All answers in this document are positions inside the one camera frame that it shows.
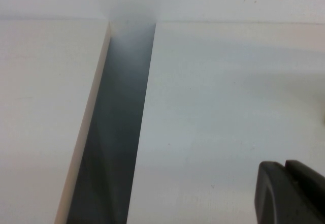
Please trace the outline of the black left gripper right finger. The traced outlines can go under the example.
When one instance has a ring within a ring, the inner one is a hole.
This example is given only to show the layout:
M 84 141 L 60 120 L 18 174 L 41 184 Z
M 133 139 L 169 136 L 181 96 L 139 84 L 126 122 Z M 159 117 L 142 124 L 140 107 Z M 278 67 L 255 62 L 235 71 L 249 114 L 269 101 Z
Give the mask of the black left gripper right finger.
M 297 160 L 287 160 L 285 169 L 306 199 L 306 206 L 324 223 L 324 176 Z

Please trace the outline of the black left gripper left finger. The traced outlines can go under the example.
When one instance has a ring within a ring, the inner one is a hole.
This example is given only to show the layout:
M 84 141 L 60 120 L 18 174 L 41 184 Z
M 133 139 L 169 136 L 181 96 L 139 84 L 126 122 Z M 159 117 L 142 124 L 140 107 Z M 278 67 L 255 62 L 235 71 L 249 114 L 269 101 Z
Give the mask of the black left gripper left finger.
M 258 223 L 303 222 L 302 200 L 293 179 L 279 163 L 260 163 L 254 204 Z

